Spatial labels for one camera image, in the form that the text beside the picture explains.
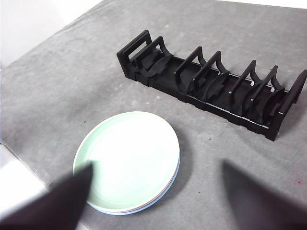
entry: gray surface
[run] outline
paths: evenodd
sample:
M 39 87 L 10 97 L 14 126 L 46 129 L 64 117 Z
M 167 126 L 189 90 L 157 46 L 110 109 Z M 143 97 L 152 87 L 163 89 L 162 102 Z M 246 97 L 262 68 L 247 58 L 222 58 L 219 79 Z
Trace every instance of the gray surface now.
M 306 10 L 106 0 L 3 70 L 3 143 L 49 185 L 71 172 L 80 142 L 102 120 L 133 110 L 165 118 L 182 151 L 173 186 L 138 214 L 110 216 L 87 206 L 83 221 L 94 230 L 235 229 L 219 180 L 222 158 L 307 205 L 306 87 L 272 142 L 126 79 L 116 52 L 143 29 L 153 39 L 162 35 L 181 58 L 197 46 L 206 59 L 221 50 L 223 64 L 236 74 L 252 59 L 261 78 L 276 64 L 278 80 L 287 88 L 307 66 Z

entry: black plastic dish rack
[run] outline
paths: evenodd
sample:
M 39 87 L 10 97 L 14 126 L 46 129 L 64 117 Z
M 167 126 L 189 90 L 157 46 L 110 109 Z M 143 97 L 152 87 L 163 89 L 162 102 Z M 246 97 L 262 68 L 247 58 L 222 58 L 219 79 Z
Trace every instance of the black plastic dish rack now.
M 146 46 L 129 58 L 143 43 Z M 287 91 L 276 79 L 277 66 L 261 80 L 253 60 L 238 76 L 223 66 L 220 51 L 206 62 L 199 46 L 187 59 L 181 59 L 167 50 L 161 36 L 152 41 L 147 30 L 121 49 L 117 57 L 127 78 L 245 126 L 272 141 L 289 108 L 296 103 L 307 77 L 306 69 Z M 199 64 L 192 62 L 196 57 Z

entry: white plate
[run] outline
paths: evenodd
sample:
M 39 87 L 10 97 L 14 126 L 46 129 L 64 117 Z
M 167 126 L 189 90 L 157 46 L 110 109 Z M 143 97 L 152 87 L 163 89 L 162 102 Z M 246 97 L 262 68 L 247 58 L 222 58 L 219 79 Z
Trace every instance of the white plate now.
M 97 125 L 82 141 L 73 172 L 89 162 L 94 176 L 88 203 L 124 215 L 155 203 L 176 177 L 180 150 L 172 127 L 147 112 L 128 112 Z

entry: mint green plate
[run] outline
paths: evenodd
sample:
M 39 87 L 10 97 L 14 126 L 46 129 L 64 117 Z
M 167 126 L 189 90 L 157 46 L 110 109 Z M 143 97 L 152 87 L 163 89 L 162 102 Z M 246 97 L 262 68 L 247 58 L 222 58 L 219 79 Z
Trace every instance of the mint green plate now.
M 88 203 L 122 215 L 158 200 L 173 182 L 179 161 L 172 127 L 157 115 L 135 111 L 97 125 L 79 146 L 73 173 L 93 162 Z

